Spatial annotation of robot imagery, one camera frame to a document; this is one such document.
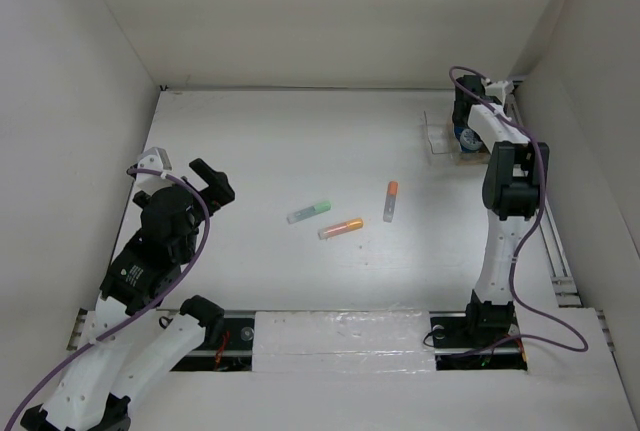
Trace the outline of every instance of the white enclosure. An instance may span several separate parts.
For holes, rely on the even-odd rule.
[[[0,0],[0,420],[65,356],[78,309],[93,308],[110,256],[138,226],[125,170],[161,146],[178,174],[202,157],[238,194],[165,304],[201,293],[263,312],[254,372],[173,373],[132,429],[201,429],[225,410],[228,429],[634,429],[635,2]],[[517,285],[586,333],[585,355],[525,342],[529,372],[491,377],[435,372],[410,341],[427,329],[422,312],[464,307],[486,239],[484,166],[450,165],[429,148],[427,126],[450,115],[453,64],[526,76],[516,99],[551,149],[561,246],[552,255],[552,234],[536,234]],[[387,224],[391,179],[400,184]],[[286,223],[316,199],[332,199],[332,212]],[[317,228],[358,216],[359,234],[317,240]],[[593,309],[558,308],[551,276],[564,258],[584,306],[604,313],[613,355]],[[382,314],[358,314],[368,310]],[[518,313],[525,330],[573,339]],[[383,326],[375,335],[389,317],[398,335],[366,349],[335,327],[371,318]],[[374,329],[363,326],[349,331]],[[394,340],[407,354],[389,360]],[[453,395],[464,403],[455,416],[444,412]]]

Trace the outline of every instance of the white tabletop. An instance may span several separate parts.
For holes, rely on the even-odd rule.
[[[424,91],[162,93],[146,147],[165,148],[190,178],[188,163],[203,158],[237,196],[165,305],[200,293],[227,309],[464,309],[484,255],[486,168],[431,154],[425,116],[444,123],[452,104],[450,92]],[[399,183],[391,224],[382,221],[390,180]],[[287,223],[325,199],[330,212]],[[117,250],[139,211],[129,205]],[[319,228],[356,217],[363,229],[318,239]],[[555,305],[549,266],[536,235],[516,280],[532,303]]]
[[[199,293],[227,309],[385,311],[258,313],[253,372],[170,373],[132,416],[136,429],[635,429],[595,313],[558,309],[539,234],[516,286],[584,333],[589,352],[528,341],[528,372],[435,371],[421,344],[425,311],[464,308],[487,232],[485,167],[434,156],[426,139],[426,120],[445,123],[452,100],[449,92],[162,93],[147,147],[166,148],[178,175],[193,176],[189,161],[203,158],[237,193],[165,306]],[[390,180],[399,190],[388,224]],[[287,224],[288,213],[324,199],[330,212]],[[119,247],[138,215],[129,206]],[[318,240],[319,228],[355,217],[363,229]],[[517,314],[522,332],[576,344],[560,326]]]

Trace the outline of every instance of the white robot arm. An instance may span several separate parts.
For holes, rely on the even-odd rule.
[[[456,89],[453,123],[457,135],[473,132],[491,153],[482,187],[489,232],[480,277],[471,293],[465,316],[432,317],[439,330],[436,348],[482,348],[503,338],[514,323],[514,305],[509,282],[514,251],[531,227],[540,203],[539,166],[546,174],[549,148],[537,143],[542,162],[529,138],[508,123],[504,101],[511,85],[488,84],[479,76],[458,78],[458,83],[478,99]]]
[[[152,148],[136,166],[157,174],[170,164],[164,150]],[[129,411],[148,389],[180,359],[204,342],[213,344],[223,327],[224,310],[200,296],[188,299],[180,314],[141,355],[122,369],[145,313],[128,326],[99,341],[109,330],[168,292],[181,265],[195,255],[198,227],[220,207],[235,199],[226,175],[198,159],[190,167],[209,185],[202,191],[172,186],[157,175],[142,175],[133,201],[142,208],[142,226],[109,266],[100,285],[95,319],[88,336],[93,347],[66,369],[57,389],[41,406],[28,409],[20,424],[29,431],[126,431]],[[197,193],[206,209],[194,205]]]

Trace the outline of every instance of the transparent plastic sheet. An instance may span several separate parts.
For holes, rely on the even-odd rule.
[[[422,346],[429,328],[427,311],[261,312],[253,371],[430,373],[435,357]]]
[[[451,111],[425,111],[425,140],[429,161],[434,166],[487,164],[489,153],[463,153],[453,132]]]

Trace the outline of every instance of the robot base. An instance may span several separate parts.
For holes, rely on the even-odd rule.
[[[437,369],[526,369],[524,352],[516,341],[468,358],[455,356],[495,343],[507,336],[514,325],[517,326],[517,321],[513,303],[504,306],[481,303],[475,292],[464,313],[431,313],[430,334]],[[456,365],[463,360],[464,368]]]

